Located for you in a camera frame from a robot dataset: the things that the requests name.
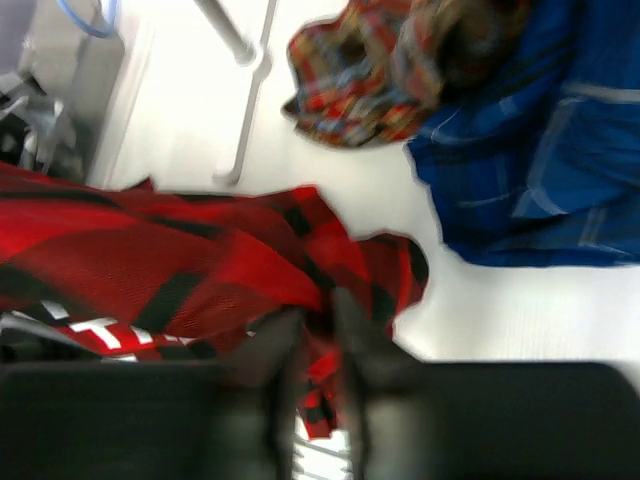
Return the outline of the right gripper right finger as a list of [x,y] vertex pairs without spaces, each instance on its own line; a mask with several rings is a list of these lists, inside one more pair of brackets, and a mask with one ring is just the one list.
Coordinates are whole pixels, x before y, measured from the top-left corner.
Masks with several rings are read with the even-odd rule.
[[418,385],[419,362],[369,322],[346,289],[334,290],[332,303],[353,476],[427,478],[430,401]]

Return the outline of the red black plaid shirt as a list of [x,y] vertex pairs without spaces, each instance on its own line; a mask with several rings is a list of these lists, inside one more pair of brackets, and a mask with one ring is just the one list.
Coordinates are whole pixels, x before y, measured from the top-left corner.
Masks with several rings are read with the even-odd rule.
[[1,169],[1,308],[107,358],[211,359],[282,307],[307,311],[299,412],[311,438],[338,426],[331,293],[351,292],[386,333],[429,267],[392,233],[352,239],[312,186],[256,197],[103,191]]

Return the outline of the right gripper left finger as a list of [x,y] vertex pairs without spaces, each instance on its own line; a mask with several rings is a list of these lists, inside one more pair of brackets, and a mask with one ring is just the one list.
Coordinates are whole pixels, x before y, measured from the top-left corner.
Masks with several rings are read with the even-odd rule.
[[224,358],[229,384],[219,414],[222,479],[290,479],[301,384],[304,311],[267,316]]

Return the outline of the light blue wire hanger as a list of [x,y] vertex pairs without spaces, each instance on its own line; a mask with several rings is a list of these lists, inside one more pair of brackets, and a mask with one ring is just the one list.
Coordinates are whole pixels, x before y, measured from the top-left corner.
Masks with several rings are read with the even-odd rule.
[[57,0],[56,4],[77,28],[91,37],[105,39],[116,33],[119,0],[99,1],[91,20],[79,15],[70,1]]

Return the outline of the black white plaid shirt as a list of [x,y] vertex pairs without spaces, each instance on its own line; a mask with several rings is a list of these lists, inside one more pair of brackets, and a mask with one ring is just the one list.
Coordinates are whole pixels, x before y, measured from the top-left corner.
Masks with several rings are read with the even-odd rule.
[[50,177],[84,177],[77,135],[64,103],[31,75],[1,75],[1,161]]

